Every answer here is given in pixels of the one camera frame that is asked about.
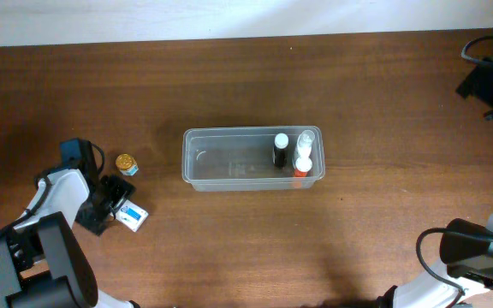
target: gold lid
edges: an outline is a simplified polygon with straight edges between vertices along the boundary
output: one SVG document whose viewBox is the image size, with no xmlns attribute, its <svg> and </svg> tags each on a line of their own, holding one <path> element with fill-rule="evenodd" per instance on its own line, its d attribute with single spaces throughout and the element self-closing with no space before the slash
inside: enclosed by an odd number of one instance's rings
<svg viewBox="0 0 493 308">
<path fill-rule="evenodd" d="M 116 166 L 119 170 L 129 170 L 136 164 L 134 158 L 128 154 L 121 154 L 116 159 Z"/>
</svg>

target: white bottle cap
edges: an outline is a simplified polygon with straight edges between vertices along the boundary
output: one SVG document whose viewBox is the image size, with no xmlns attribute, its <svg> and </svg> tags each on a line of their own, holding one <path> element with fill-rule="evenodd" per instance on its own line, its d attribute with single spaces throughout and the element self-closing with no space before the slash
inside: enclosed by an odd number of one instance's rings
<svg viewBox="0 0 493 308">
<path fill-rule="evenodd" d="M 300 137 L 298 137 L 298 147 L 312 147 L 313 140 L 315 140 L 315 133 L 310 130 L 305 130 L 300 134 Z"/>
<path fill-rule="evenodd" d="M 309 172 L 313 167 L 313 162 L 309 157 L 299 157 L 296 159 L 296 168 L 300 172 Z"/>
<path fill-rule="evenodd" d="M 284 133 L 278 133 L 275 136 L 275 146 L 279 149 L 284 149 L 288 146 L 288 136 Z"/>
</svg>

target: blue label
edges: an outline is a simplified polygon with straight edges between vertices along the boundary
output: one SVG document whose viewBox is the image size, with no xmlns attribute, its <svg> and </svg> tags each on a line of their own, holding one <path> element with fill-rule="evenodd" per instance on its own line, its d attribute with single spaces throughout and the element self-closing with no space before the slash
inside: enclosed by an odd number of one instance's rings
<svg viewBox="0 0 493 308">
<path fill-rule="evenodd" d="M 140 220 L 141 216 L 137 212 L 135 212 L 133 209 L 128 208 L 127 210 L 127 215 L 131 216 L 132 218 L 136 219 L 137 221 Z"/>
</svg>

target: plastic container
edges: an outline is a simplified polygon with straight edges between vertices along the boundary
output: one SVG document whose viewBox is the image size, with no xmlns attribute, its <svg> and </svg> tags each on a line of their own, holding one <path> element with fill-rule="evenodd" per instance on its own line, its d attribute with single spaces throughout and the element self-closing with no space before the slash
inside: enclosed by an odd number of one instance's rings
<svg viewBox="0 0 493 308">
<path fill-rule="evenodd" d="M 313 167 L 306 177 L 295 178 L 292 159 L 282 169 L 273 165 L 274 140 L 285 133 L 292 157 L 305 130 L 315 134 Z M 181 171 L 184 181 L 199 192 L 309 188 L 324 177 L 321 130 L 314 126 L 190 129 L 184 133 Z"/>
</svg>

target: wooden table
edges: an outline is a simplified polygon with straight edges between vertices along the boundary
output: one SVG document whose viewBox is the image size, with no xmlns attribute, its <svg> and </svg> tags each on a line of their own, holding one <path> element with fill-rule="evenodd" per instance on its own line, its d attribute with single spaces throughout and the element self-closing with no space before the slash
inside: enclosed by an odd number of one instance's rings
<svg viewBox="0 0 493 308">
<path fill-rule="evenodd" d="M 74 233 L 98 286 L 142 307 L 294 307 L 374 299 L 422 268 L 418 235 L 493 211 L 489 108 L 454 89 L 493 30 L 0 48 L 0 227 L 79 136 L 140 165 L 137 234 Z M 473 49 L 493 55 L 493 44 Z M 316 125 L 312 189 L 195 192 L 191 127 Z M 436 260 L 438 237 L 425 243 Z M 473 298 L 493 307 L 493 293 Z"/>
</svg>

